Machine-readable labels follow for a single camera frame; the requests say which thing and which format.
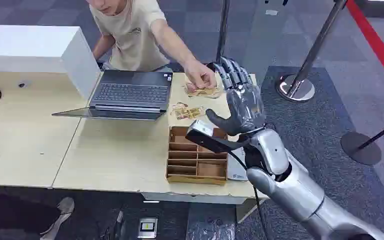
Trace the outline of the person's left hand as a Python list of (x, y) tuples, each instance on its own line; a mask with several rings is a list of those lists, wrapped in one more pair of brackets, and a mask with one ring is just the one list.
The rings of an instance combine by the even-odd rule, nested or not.
[(215, 88), (217, 86), (215, 73), (198, 60), (189, 60), (181, 66), (191, 82), (189, 86), (192, 90)]

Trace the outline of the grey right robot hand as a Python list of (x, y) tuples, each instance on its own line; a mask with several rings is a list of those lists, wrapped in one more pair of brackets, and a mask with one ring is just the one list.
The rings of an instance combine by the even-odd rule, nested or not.
[(208, 108), (205, 114), (210, 122), (229, 136), (262, 129), (266, 119), (263, 100), (248, 71), (224, 56), (213, 66), (221, 77), (230, 117), (223, 118)]

